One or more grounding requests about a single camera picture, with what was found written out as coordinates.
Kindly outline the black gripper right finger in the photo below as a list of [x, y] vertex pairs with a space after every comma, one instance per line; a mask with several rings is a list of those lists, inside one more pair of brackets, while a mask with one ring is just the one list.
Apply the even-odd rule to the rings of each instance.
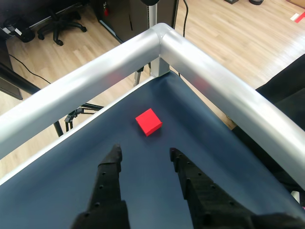
[[253, 229], [254, 214], [234, 200], [177, 148], [170, 148], [195, 229]]

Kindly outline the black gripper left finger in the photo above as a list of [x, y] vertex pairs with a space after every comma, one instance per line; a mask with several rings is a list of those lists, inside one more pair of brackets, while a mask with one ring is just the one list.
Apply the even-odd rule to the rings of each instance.
[[87, 209], [75, 219], [72, 229], [129, 229], [128, 209], [121, 199], [119, 173], [122, 150], [113, 146], [99, 163]]

